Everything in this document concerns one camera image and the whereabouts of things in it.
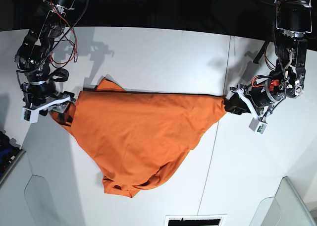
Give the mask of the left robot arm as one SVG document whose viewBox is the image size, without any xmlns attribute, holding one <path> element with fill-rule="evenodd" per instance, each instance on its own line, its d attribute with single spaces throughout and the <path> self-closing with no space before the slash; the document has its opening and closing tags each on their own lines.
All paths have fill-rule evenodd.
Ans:
<svg viewBox="0 0 317 226">
<path fill-rule="evenodd" d="M 233 95 L 224 101 L 225 110 L 241 115 L 255 112 L 267 117 L 286 98 L 303 93 L 308 40 L 311 33 L 312 0 L 275 0 L 275 21 L 271 35 L 264 42 L 253 63 L 261 58 L 270 73 L 255 76 L 249 84 L 230 90 Z"/>
</svg>

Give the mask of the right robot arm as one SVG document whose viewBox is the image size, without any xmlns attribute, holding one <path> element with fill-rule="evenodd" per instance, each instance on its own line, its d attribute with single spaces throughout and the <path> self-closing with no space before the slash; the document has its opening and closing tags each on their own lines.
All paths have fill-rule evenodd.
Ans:
<svg viewBox="0 0 317 226">
<path fill-rule="evenodd" d="M 24 74 L 27 81 L 19 83 L 23 92 L 21 118 L 36 123 L 40 115 L 48 112 L 64 114 L 76 100 L 71 92 L 59 92 L 58 82 L 66 82 L 69 72 L 65 64 L 53 61 L 53 52 L 61 42 L 67 40 L 69 32 L 80 21 L 73 24 L 66 19 L 66 12 L 73 9 L 76 0 L 41 0 L 33 23 L 18 49 L 14 61 L 16 75 Z"/>
</svg>

